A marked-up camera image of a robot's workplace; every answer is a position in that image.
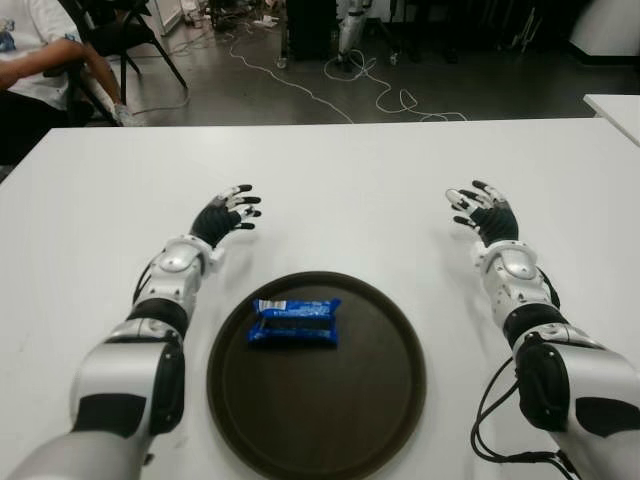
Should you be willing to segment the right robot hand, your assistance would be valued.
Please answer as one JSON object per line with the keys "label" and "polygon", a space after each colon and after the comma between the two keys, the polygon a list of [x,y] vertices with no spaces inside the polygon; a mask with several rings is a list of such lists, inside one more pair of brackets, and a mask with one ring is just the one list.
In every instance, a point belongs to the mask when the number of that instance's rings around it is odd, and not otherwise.
{"label": "right robot hand", "polygon": [[476,232],[485,247],[500,241],[517,241],[519,226],[506,197],[480,180],[473,180],[472,187],[445,192],[451,208],[457,212],[453,221]]}

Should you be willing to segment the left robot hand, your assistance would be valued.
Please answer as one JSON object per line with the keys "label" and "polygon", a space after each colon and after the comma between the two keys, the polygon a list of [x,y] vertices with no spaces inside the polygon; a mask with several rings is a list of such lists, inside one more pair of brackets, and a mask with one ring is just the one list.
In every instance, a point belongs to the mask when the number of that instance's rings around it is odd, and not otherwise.
{"label": "left robot hand", "polygon": [[261,198],[249,195],[252,189],[242,184],[216,195],[195,217],[189,233],[215,248],[231,232],[253,230],[262,212],[257,209]]}

